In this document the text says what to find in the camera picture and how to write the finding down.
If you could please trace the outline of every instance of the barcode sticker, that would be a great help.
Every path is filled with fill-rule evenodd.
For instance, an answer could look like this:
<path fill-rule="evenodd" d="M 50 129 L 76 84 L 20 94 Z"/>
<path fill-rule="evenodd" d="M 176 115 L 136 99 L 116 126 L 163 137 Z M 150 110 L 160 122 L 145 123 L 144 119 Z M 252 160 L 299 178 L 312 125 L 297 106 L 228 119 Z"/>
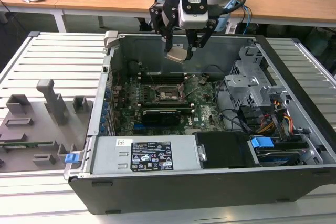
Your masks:
<path fill-rule="evenodd" d="M 117 147 L 131 146 L 132 143 L 133 143 L 133 139 L 119 138 L 119 139 L 117 139 L 116 146 Z"/>

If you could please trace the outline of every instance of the workbench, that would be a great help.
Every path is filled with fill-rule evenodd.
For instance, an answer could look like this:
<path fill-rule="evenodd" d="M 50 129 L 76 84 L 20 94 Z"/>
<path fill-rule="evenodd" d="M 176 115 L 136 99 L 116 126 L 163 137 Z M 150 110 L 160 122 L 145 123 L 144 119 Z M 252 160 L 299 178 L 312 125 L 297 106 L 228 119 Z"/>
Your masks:
<path fill-rule="evenodd" d="M 0 74 L 0 119 L 8 111 L 5 103 L 12 93 L 24 93 L 29 101 L 44 101 L 43 94 L 35 88 L 40 78 L 53 78 L 55 92 L 61 93 L 65 101 L 75 95 L 94 101 L 105 55 L 103 38 L 104 34 L 31 34 Z M 268 42 L 335 129 L 336 82 L 332 76 L 300 43 L 279 38 L 268 38 Z M 271 69 L 269 72 L 279 82 Z M 317 188 L 291 203 L 95 216 L 87 211 L 62 175 L 62 170 L 0 173 L 0 222 L 336 222 L 336 185 Z"/>
<path fill-rule="evenodd" d="M 45 0 L 26 3 L 2 0 L 12 12 L 46 13 L 55 18 L 59 32 L 66 32 L 65 15 L 150 18 L 149 7 L 154 0 Z M 336 0 L 247 0 L 253 12 L 252 23 L 336 27 Z M 7 11 L 0 5 L 0 11 Z M 231 14 L 227 32 L 232 33 L 243 17 L 242 9 Z"/>
<path fill-rule="evenodd" d="M 251 8 L 251 23 L 311 27 L 336 27 L 336 0 L 247 0 Z M 231 14 L 227 32 L 232 33 L 244 13 Z"/>

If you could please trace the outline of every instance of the table leg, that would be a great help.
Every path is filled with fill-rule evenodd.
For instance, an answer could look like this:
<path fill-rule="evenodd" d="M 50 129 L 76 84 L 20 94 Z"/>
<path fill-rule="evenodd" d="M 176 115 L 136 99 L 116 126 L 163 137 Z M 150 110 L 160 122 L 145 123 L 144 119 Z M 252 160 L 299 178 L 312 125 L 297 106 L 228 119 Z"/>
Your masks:
<path fill-rule="evenodd" d="M 234 19 L 229 19 L 229 22 L 226 26 L 226 34 L 234 34 L 237 28 L 239 21 L 236 21 Z"/>
<path fill-rule="evenodd" d="M 66 33 L 67 32 L 66 19 L 65 19 L 63 11 L 56 9 L 56 10 L 52 11 L 52 14 L 53 14 L 53 16 L 55 18 L 58 31 L 60 33 Z"/>
<path fill-rule="evenodd" d="M 103 16 L 98 16 L 98 24 L 100 28 L 104 28 L 104 20 L 103 20 Z"/>
<path fill-rule="evenodd" d="M 8 20 L 5 16 L 5 12 L 0 12 L 0 23 L 1 24 L 7 24 L 8 23 Z"/>

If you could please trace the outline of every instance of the black component cover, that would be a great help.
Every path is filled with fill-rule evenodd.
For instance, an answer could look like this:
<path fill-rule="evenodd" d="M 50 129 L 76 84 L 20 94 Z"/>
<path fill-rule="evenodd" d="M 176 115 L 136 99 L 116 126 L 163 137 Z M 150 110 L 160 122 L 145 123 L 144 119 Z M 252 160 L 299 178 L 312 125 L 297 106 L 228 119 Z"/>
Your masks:
<path fill-rule="evenodd" d="M 198 145 L 204 145 L 207 161 L 204 169 L 255 167 L 247 140 L 242 131 L 197 132 Z"/>
<path fill-rule="evenodd" d="M 146 110 L 142 113 L 144 126 L 179 125 L 181 112 L 178 110 Z"/>
<path fill-rule="evenodd" d="M 262 107 L 248 107 L 240 106 L 237 112 L 239 120 L 245 122 L 252 130 L 260 128 L 262 119 L 265 114 L 269 114 L 271 111 L 271 106 Z"/>

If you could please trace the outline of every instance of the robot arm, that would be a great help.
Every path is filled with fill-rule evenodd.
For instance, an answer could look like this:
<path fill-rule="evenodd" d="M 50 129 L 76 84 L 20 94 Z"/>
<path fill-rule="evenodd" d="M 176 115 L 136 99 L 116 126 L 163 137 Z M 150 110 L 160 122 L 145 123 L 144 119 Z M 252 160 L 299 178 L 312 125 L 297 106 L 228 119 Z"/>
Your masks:
<path fill-rule="evenodd" d="M 239 9 L 246 0 L 230 9 L 223 9 L 220 4 L 208 3 L 208 0 L 165 0 L 150 7 L 154 30 L 161 34 L 166 42 L 165 52 L 175 61 L 190 60 L 197 47 L 204 47 L 215 31 L 221 15 Z M 185 29 L 188 39 L 188 50 L 173 48 L 173 31 L 175 28 Z"/>

